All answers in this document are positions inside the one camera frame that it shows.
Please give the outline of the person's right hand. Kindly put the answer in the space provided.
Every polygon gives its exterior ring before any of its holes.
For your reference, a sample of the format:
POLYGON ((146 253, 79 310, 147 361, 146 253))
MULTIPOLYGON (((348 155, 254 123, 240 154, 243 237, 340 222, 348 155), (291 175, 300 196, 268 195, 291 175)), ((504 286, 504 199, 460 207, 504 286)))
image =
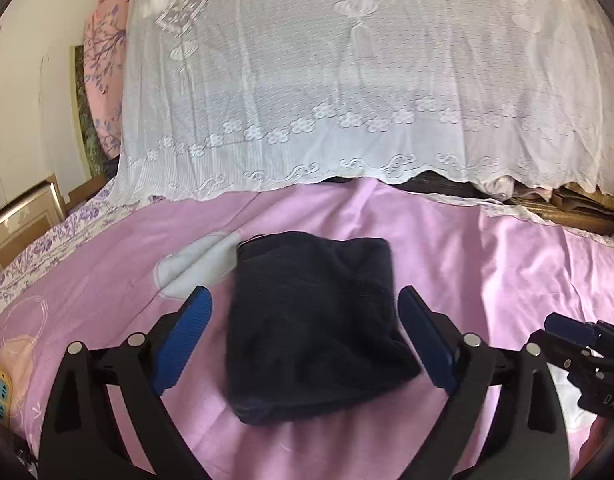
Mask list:
POLYGON ((589 437, 584 445, 580 448, 578 465, 584 466, 598 452, 601 444, 606 438, 607 427, 610 426, 610 421, 606 418, 598 417, 592 424, 589 432, 589 437))

